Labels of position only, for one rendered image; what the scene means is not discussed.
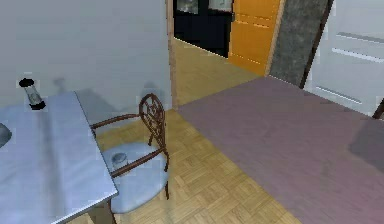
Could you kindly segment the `brown chair with blue seat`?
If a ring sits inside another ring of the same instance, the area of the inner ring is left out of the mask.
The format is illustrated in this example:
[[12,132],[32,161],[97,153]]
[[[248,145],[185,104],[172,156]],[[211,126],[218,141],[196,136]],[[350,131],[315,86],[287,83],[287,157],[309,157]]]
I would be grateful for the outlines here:
[[[159,98],[146,94],[140,101],[137,114],[125,114],[107,119],[90,126],[93,135],[99,127],[108,124],[140,118],[149,130],[147,143],[125,143],[110,148],[102,153],[107,168],[118,190],[118,195],[109,203],[113,214],[131,212],[165,190],[169,198],[168,179],[170,156],[166,147],[165,110]],[[112,156],[125,153],[128,163],[115,170],[112,166]]]

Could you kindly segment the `orange room door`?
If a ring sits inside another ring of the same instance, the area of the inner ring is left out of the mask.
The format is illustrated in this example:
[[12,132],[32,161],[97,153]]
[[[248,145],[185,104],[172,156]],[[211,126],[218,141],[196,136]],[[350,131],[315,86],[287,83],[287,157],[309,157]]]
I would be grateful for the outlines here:
[[234,0],[228,60],[265,75],[281,0]]

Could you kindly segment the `mauve floor rug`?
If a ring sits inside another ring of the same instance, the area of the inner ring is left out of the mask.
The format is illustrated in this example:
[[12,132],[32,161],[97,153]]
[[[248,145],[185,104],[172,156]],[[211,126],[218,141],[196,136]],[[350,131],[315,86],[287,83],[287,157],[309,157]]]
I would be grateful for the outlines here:
[[275,78],[179,112],[302,224],[384,224],[384,121]]

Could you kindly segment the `pale blue table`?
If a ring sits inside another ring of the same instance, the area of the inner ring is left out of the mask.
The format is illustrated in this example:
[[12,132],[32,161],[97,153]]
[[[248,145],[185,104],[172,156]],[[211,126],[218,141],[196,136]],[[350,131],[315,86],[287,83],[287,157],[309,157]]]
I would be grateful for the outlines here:
[[117,194],[77,95],[0,109],[0,224],[64,224]]

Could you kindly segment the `grey jar with black caps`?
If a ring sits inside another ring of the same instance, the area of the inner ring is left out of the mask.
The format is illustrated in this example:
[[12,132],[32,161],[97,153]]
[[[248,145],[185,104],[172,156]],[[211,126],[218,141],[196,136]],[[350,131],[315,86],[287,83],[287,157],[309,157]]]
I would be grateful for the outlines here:
[[19,86],[22,87],[27,94],[27,98],[29,100],[29,105],[31,109],[42,110],[45,108],[46,104],[44,100],[41,98],[34,84],[35,84],[34,80],[30,78],[23,78],[22,80],[19,81]]

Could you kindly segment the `white panelled room door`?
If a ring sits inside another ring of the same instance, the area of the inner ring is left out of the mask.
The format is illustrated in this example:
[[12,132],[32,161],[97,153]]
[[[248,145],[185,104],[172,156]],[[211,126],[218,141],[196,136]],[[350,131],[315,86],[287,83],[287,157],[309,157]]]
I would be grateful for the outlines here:
[[304,89],[374,114],[384,99],[384,0],[333,0]]

